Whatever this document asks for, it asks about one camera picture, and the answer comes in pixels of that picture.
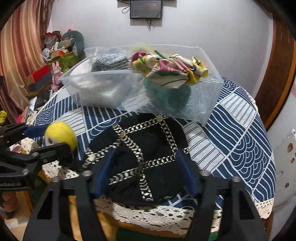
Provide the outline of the left hand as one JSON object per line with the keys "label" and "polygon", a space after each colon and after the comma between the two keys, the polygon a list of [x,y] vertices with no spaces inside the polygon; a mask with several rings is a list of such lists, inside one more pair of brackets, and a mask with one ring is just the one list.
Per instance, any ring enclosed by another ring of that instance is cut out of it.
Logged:
{"label": "left hand", "polygon": [[18,208],[16,192],[5,191],[2,193],[3,208],[6,212],[13,212]]}

